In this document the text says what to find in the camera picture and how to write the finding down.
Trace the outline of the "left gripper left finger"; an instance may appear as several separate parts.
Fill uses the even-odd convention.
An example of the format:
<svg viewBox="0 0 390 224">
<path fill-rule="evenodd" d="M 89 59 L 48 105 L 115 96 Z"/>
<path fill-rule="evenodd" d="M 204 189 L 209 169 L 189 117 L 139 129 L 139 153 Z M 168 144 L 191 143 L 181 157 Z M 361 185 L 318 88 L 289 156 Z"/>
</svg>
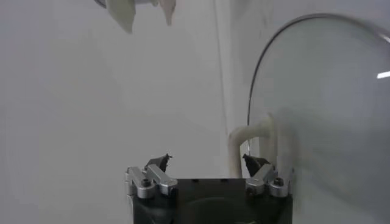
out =
<svg viewBox="0 0 390 224">
<path fill-rule="evenodd" d="M 128 167 L 124 179 L 126 195 L 154 198 L 159 192 L 170 197 L 178 185 L 177 179 L 166 174 L 168 161 L 171 158 L 172 156 L 165 154 L 150 159 L 142 169 L 135 166 Z"/>
</svg>

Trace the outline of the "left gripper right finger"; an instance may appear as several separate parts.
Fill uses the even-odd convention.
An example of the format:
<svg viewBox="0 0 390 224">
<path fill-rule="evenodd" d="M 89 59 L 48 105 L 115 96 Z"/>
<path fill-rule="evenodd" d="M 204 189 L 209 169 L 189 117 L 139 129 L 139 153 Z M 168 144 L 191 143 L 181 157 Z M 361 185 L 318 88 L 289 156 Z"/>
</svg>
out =
<svg viewBox="0 0 390 224">
<path fill-rule="evenodd" d="M 276 166 L 265 158 L 244 154 L 243 159 L 250 175 L 245 180 L 248 193 L 257 196 L 267 192 L 275 198 L 285 198 L 292 193 L 292 167 L 279 173 Z"/>
</svg>

